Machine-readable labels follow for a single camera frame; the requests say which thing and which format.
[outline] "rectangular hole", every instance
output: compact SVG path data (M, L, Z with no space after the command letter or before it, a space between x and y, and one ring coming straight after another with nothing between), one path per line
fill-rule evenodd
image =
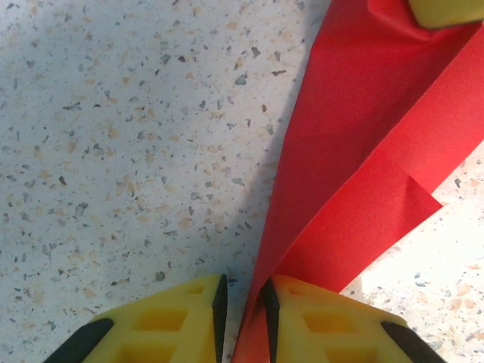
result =
M378 352L374 347L352 348L336 347L326 348L326 355L330 363L378 363Z
M179 331L187 317L186 309L148 309L133 325L134 330Z
M305 312L304 322L311 333L354 333L351 318L337 312Z
M126 344L112 363L170 363L174 346L156 344Z

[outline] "terrazzo floor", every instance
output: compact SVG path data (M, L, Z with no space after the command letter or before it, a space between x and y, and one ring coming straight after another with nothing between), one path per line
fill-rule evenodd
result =
M229 277L230 358L309 47L328 1L0 4L0 362L99 312ZM484 361L484 144L447 203L344 293Z

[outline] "dark speck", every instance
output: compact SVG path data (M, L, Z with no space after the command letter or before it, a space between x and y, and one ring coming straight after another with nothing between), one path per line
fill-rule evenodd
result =
M84 209L86 209L89 206L86 202L79 203L76 206L75 214L77 217L80 217L84 214Z
M165 280L165 278L166 278L166 276L165 276L165 273L163 271L159 271L159 272L156 272L154 274L155 281L161 282L161 281Z
M237 77L235 80L235 85L246 85L247 84L247 73Z
M178 236L178 232L177 231L163 232L163 234L166 235L166 236L170 236L170 237L176 237L176 236Z
M202 199L202 197L196 191L192 191L190 193L190 199L192 199L192 200L198 200L198 199Z
M70 106L65 106L62 107L63 110L65 111L80 111L82 108L80 107L80 102L76 102L75 104L72 104Z
M260 55L260 51L257 47L252 47L250 50L252 51L254 58L257 58L257 56Z
M274 72L271 72L274 76L279 76L280 74L286 73L286 70L275 70Z
M163 64L167 64L171 57L172 57L171 55L165 54L161 57L161 61L163 62Z
M232 178L232 182L234 184L242 185L243 187L245 187L245 184L244 184L244 181L242 180L242 178Z
M268 123L266 126L265 126L265 129L267 130L267 132L270 134L270 135L273 135L274 134L274 127L272 126L271 123Z

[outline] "red sheet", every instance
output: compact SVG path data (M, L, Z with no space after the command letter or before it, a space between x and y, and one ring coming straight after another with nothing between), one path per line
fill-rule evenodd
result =
M257 296L274 273L341 291L440 208L484 138L481 23L421 29L405 0L333 0L275 180L234 363L267 363Z

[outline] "beige speck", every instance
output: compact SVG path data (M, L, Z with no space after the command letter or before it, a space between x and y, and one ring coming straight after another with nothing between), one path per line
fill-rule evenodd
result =
M116 183L116 196L120 196L124 192L123 183Z
M226 29L229 30L236 30L237 29L237 23L235 21L231 21L225 26Z
M97 296L97 294L94 291L92 291L91 289L88 289L87 287L82 289L82 292L84 293L84 296L87 297L88 299L92 299L93 297Z
M240 68L244 65L244 59L242 59L242 57L239 57L237 59L237 62L235 62L237 64L237 68Z
M454 311L462 306L462 299L452 299L449 310Z
M183 218L178 222L180 228L189 229L194 224L194 221L191 218Z
M47 179L47 178L50 178L52 174L48 170L43 169L37 176L40 179Z
M174 192L176 192L176 188L175 188L175 187L173 187L172 185L169 185L169 184L165 185L165 189L166 189L167 191L169 191L170 193L174 193Z
M44 294L41 293L40 291L35 291L33 293L32 301L36 305L42 304L42 301L44 301Z
M147 216L139 216L137 220L140 221L141 223L148 223L150 221L150 219Z
M119 137L119 131L115 129L114 127L110 126L108 129L108 135L109 138L118 138Z
M201 11L202 11L201 6L196 6L193 9L191 9L191 12L194 15L194 17L196 17Z
M463 296L470 291L470 286L468 284L459 284L457 286L457 296Z
M163 203L159 206L157 206L155 209L154 209L157 213L164 213L164 212L168 212L169 211L169 205L166 204L166 203Z
M464 305L467 309L472 309L476 307L477 303L474 300L465 299Z
M41 206L36 207L36 216L40 217L44 215L44 209Z
M76 146L77 144L74 141L69 140L69 146L67 147L67 151L69 152L69 154L72 154L74 152Z
M215 230L218 233L222 233L224 231L224 225L223 225L223 223L222 222L215 223Z
M42 153L40 151L40 146L34 147L33 157L35 157L36 159L42 160Z

